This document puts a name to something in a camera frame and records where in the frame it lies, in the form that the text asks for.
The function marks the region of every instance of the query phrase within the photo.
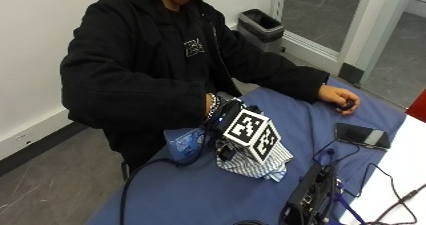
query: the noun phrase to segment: glass panel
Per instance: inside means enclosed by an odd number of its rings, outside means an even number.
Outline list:
[[[372,75],[362,87],[409,107],[426,89],[426,3],[410,0]]]
[[[340,52],[360,0],[285,0],[286,31]]]

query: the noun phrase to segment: black hoodie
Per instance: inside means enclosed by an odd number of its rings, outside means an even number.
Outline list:
[[[191,34],[205,48],[196,54],[199,62],[212,61],[201,24],[215,29],[222,62],[212,66],[228,70],[213,78],[219,90],[238,95],[230,75],[314,102],[328,73],[261,52],[201,0],[183,9]],[[187,79],[184,42],[161,0],[100,0],[75,30],[60,69],[63,104],[72,120],[104,129],[121,153],[144,151],[151,157],[164,144],[164,129],[197,127],[205,119],[205,82]]]

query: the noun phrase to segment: smartphone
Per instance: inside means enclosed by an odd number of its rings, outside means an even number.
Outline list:
[[[390,148],[389,136],[385,131],[346,123],[336,124],[336,139],[385,151]]]

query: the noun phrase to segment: hand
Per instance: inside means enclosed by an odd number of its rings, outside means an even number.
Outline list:
[[[336,109],[342,115],[353,114],[361,104],[360,97],[352,91],[325,84],[320,88],[318,99],[333,102],[340,106],[345,106],[346,100],[353,100],[356,105],[350,109],[346,111],[342,111],[340,108]]]

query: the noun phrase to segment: sleeve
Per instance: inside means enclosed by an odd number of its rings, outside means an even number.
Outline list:
[[[310,103],[317,100],[320,87],[328,81],[329,73],[297,66],[280,54],[261,51],[237,31],[228,28],[220,12],[216,28],[220,52],[234,78]]]
[[[135,72],[132,15],[119,9],[120,4],[95,3],[75,30],[60,66],[69,118],[115,131],[197,127],[205,118],[204,84]],[[137,44],[145,46],[147,63],[155,62],[156,41],[149,43]]]

